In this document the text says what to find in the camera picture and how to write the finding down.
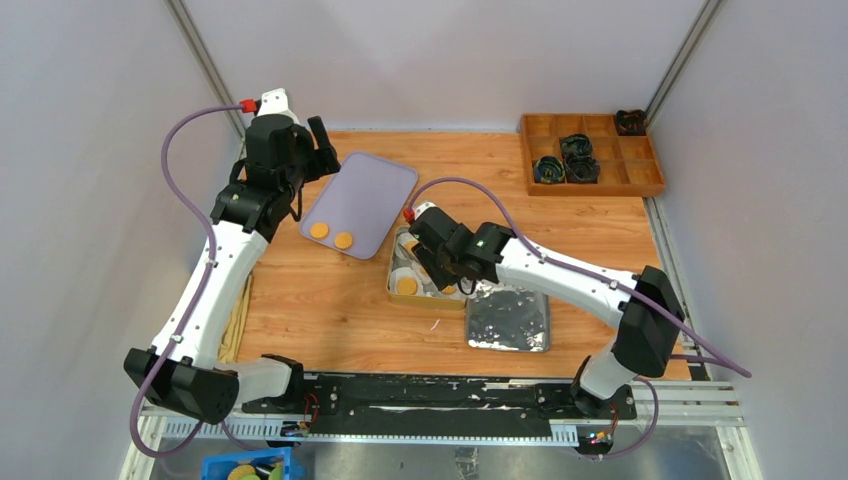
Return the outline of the gold square cookie tin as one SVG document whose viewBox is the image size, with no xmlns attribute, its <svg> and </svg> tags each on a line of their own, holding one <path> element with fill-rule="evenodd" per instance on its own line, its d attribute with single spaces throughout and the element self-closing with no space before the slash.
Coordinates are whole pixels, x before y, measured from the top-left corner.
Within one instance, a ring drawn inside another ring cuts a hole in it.
<svg viewBox="0 0 848 480">
<path fill-rule="evenodd" d="M 410 307 L 420 307 L 420 308 L 431 308 L 431 309 L 440 309 L 440 310 L 451 310 L 451 311 L 459 311 L 463 310 L 466 306 L 466 296 L 461 294 L 457 289 L 457 293 L 454 295 L 444 295 L 441 290 L 438 289 L 435 285 L 435 282 L 432 280 L 431 283 L 423 284 L 424 293 L 419 296 L 400 296 L 394 295 L 389 292 L 389 275 L 390 273 L 400 267 L 411 267 L 414 262 L 407 261 L 401 257 L 399 257 L 396 253 L 396 238 L 401 232 L 408 232 L 408 228 L 405 226 L 398 227 L 391 241 L 391 258 L 388 264 L 388 275 L 387 275 L 387 292 L 389 295 L 389 299 L 392 303 L 410 306 Z"/>
</svg>

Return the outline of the lavender plastic tray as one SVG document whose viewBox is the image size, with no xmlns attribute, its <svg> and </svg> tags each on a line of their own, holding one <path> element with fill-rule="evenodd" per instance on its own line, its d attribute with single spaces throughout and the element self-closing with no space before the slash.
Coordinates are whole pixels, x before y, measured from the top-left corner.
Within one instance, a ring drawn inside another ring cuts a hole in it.
<svg viewBox="0 0 848 480">
<path fill-rule="evenodd" d="M 309 240 L 353 258 L 372 258 L 406 205 L 419 179 L 409 166 L 362 151 L 348 154 L 304 214 L 299 231 Z M 323 240 L 309 235 L 310 226 L 324 222 L 330 228 Z M 350 232 L 347 250 L 334 246 L 340 232 Z"/>
</svg>

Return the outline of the silver square tin lid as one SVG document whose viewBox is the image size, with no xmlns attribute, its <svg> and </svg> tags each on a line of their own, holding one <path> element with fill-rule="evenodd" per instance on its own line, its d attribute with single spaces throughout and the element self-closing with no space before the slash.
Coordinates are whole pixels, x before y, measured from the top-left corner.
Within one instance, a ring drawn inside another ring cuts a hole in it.
<svg viewBox="0 0 848 480">
<path fill-rule="evenodd" d="M 551 343 L 549 298 L 520 287 L 481 283 L 466 300 L 465 328 L 472 348 L 546 352 Z"/>
</svg>

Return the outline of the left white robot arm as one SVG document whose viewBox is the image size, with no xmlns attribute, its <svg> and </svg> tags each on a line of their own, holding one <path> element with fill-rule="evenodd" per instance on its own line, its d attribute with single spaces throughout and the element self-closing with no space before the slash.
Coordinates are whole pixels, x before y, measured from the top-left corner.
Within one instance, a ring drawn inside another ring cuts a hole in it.
<svg viewBox="0 0 848 480">
<path fill-rule="evenodd" d="M 124 360 L 139 389 L 133 418 L 144 401 L 211 425 L 251 401 L 267 400 L 283 413 L 305 403 L 301 363 L 264 354 L 224 365 L 218 349 L 279 224 L 300 219 L 303 186 L 337 173 L 340 162 L 319 116 L 302 126 L 287 115 L 258 115 L 246 130 L 245 148 L 212 212 L 200 218 L 207 242 L 170 319 L 147 349 L 133 348 Z"/>
</svg>

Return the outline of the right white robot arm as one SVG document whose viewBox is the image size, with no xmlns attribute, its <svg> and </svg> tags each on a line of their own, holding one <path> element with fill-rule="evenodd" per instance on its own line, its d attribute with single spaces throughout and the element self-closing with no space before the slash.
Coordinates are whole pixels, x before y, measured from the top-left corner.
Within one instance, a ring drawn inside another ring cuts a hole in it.
<svg viewBox="0 0 848 480">
<path fill-rule="evenodd" d="M 601 414 L 618 390 L 638 376 L 664 376 L 681 331 L 682 309 L 662 270 L 602 268 L 491 222 L 471 231 L 430 202 L 405 217 L 418 242 L 413 253 L 438 288 L 463 283 L 521 288 L 576 306 L 615 329 L 614 338 L 583 361 L 572 382 L 571 403 L 580 415 Z"/>
</svg>

